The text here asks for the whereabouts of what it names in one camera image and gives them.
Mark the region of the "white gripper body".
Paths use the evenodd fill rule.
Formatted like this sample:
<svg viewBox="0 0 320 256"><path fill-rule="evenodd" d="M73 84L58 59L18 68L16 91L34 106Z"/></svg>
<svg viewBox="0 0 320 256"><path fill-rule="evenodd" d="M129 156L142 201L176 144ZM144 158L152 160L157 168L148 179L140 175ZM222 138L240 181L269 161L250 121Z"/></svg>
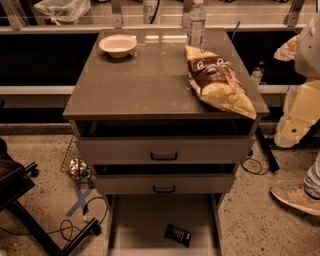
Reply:
<svg viewBox="0 0 320 256"><path fill-rule="evenodd" d="M280 118L274 142L281 148L291 148L320 119L320 81L313 80L287 92L283 116Z"/></svg>

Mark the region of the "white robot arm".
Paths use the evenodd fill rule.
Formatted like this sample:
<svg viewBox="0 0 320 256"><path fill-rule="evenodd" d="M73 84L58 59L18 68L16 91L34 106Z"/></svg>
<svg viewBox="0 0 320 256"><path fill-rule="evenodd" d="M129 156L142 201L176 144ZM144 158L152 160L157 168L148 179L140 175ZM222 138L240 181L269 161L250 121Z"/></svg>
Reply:
<svg viewBox="0 0 320 256"><path fill-rule="evenodd" d="M307 78L298 88L290 88L274 142L282 148L298 144L320 119L320 13L301 33L277 49L278 60L294 60L295 71Z"/></svg>

